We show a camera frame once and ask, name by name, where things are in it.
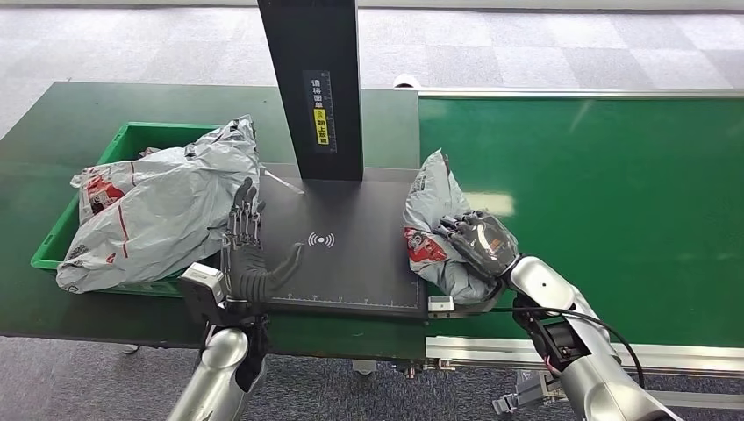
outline black platform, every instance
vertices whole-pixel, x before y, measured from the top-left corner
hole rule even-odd
[[[283,164],[267,171],[260,188],[267,267],[293,243],[306,244],[270,310],[426,318],[426,286],[408,267],[402,234],[416,171],[367,168],[362,182],[303,180]]]

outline gray carpet floor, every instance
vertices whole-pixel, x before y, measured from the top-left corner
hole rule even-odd
[[[424,86],[744,89],[744,16],[363,10],[363,87],[401,73]],[[274,85],[254,8],[0,7],[0,138],[54,81]],[[0,421],[167,416],[196,352],[0,339]],[[348,360],[272,356],[247,419],[492,420],[513,372],[463,368],[406,381]],[[744,381],[652,378],[653,389],[744,393]],[[742,420],[679,410],[689,420]],[[512,421],[568,420],[565,403]]]
[[[0,420],[145,421],[164,419],[190,378],[197,352],[47,339],[0,339]],[[510,393],[515,374],[488,368],[425,372],[405,380],[389,363],[358,375],[351,361],[269,357],[266,386],[244,419],[267,421],[497,420],[491,400]],[[650,389],[744,393],[744,380],[649,376]],[[731,410],[677,409],[686,419],[734,421]],[[528,409],[504,421],[573,419],[566,403]]]

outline black cable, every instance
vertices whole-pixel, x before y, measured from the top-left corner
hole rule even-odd
[[[630,358],[633,359],[633,364],[635,365],[635,371],[638,372],[638,385],[642,388],[646,388],[646,379],[643,376],[643,367],[640,365],[640,361],[638,360],[638,355],[635,354],[635,351],[630,346],[630,343],[621,335],[617,329],[614,327],[608,325],[607,323],[603,322],[602,320],[599,320],[598,318],[593,318],[592,316],[588,316],[583,313],[579,313],[572,310],[564,310],[564,309],[554,309],[550,307],[513,307],[513,308],[496,308],[491,309],[492,312],[497,313],[507,313],[507,312],[520,312],[520,313],[528,313],[530,311],[552,311],[554,313],[560,313],[560,314],[566,314],[569,316],[574,316],[576,318],[583,318],[584,320],[589,320],[592,323],[596,323],[598,325],[601,325],[605,329],[607,329],[610,333],[615,335],[615,338],[617,338],[620,343],[623,344],[623,346],[626,348],[628,353],[630,353]]]

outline black vertical post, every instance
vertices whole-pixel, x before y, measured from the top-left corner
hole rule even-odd
[[[356,0],[259,0],[303,178],[361,180]]]

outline wireless charging symbol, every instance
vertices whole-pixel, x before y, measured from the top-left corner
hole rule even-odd
[[[333,244],[336,242],[336,237],[333,235],[333,233],[330,233],[328,235],[317,235],[315,232],[311,232],[309,236],[307,236],[307,245],[310,247],[317,246],[318,244],[326,246],[328,248],[333,247]]]

